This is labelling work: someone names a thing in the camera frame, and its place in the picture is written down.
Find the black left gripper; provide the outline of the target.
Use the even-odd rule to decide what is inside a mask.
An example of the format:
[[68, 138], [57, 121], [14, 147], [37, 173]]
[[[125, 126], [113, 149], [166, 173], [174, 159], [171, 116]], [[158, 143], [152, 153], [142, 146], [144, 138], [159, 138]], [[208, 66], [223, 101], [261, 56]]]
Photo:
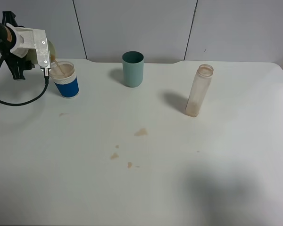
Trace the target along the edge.
[[26, 50], [19, 48], [20, 42], [24, 38], [20, 36], [16, 28], [23, 28], [19, 26], [15, 20], [16, 15], [11, 11], [3, 11], [2, 24], [7, 28], [7, 42], [11, 44], [4, 51], [2, 56], [9, 67], [13, 79], [20, 81], [25, 80], [24, 71], [29, 71], [35, 68], [31, 61], [26, 60]]

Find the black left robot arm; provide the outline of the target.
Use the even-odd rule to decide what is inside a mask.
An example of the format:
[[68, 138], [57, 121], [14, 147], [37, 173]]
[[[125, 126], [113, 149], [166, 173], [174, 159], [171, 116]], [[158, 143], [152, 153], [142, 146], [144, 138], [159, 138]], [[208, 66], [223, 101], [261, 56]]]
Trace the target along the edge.
[[0, 68], [5, 62], [12, 73], [14, 80], [25, 80], [23, 75], [24, 70], [31, 70], [34, 68], [32, 62], [27, 60], [26, 53], [23, 57], [18, 57], [10, 52], [16, 44], [16, 34], [7, 27], [7, 23], [14, 27], [19, 27], [15, 17], [16, 15], [11, 11], [3, 11], [2, 22], [0, 23]]

